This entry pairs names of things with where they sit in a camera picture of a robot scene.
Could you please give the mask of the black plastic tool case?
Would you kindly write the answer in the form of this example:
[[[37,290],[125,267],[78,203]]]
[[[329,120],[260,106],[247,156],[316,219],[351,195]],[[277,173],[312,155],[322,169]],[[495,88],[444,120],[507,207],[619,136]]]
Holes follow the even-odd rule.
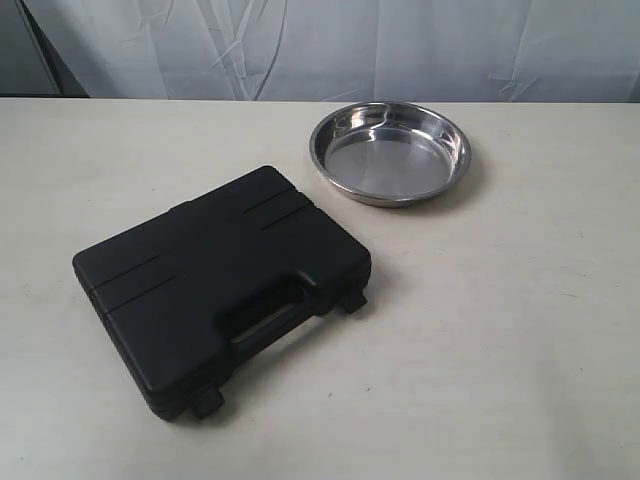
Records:
[[[243,363],[364,306],[370,252],[259,167],[77,253],[74,273],[150,410],[206,417]]]

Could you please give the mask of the round stainless steel tray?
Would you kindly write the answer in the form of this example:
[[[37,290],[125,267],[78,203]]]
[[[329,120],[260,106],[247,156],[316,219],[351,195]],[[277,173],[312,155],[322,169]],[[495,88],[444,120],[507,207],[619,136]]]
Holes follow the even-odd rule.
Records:
[[[473,162],[452,120],[412,103],[363,102],[324,117],[312,131],[310,159],[342,195],[364,205],[403,208],[454,188]]]

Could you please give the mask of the white backdrop curtain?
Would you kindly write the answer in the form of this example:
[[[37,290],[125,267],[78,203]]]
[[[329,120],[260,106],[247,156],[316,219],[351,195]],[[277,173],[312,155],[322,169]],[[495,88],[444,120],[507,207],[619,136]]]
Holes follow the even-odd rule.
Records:
[[[30,1],[92,97],[637,102],[635,1]]]

